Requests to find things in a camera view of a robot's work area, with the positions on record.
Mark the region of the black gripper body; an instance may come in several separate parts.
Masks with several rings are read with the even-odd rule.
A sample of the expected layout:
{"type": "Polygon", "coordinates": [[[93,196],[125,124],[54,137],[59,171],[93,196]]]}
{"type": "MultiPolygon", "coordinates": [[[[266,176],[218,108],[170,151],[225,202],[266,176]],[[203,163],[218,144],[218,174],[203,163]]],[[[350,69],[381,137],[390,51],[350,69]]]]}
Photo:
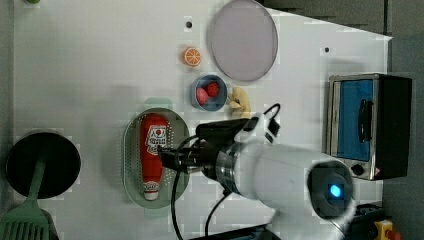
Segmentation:
{"type": "Polygon", "coordinates": [[[230,149],[235,143],[235,136],[247,122],[247,119],[235,119],[198,125],[194,144],[183,147],[179,153],[173,151],[176,168],[184,173],[188,173],[190,168],[201,168],[207,175],[214,176],[218,155],[230,149]]]}

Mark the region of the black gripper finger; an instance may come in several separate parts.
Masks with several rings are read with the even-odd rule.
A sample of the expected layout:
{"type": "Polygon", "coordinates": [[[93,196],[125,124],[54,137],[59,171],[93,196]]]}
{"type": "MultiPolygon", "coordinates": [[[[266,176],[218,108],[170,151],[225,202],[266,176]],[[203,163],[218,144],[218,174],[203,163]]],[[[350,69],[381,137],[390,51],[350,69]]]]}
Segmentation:
{"type": "Polygon", "coordinates": [[[179,169],[180,163],[180,152],[175,148],[158,147],[158,156],[162,162],[162,165],[169,169],[179,169]]]}

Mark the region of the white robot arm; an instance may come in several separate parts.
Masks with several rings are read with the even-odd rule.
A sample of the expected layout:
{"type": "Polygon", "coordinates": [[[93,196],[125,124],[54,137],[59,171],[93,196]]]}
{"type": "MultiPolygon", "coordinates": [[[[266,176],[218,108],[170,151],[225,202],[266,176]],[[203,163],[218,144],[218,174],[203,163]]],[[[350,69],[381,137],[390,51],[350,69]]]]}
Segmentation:
{"type": "Polygon", "coordinates": [[[340,160],[278,144],[263,116],[203,123],[176,148],[159,149],[178,172],[199,169],[225,191],[273,209],[266,225],[280,240],[343,240],[355,214],[353,180],[340,160]]]}

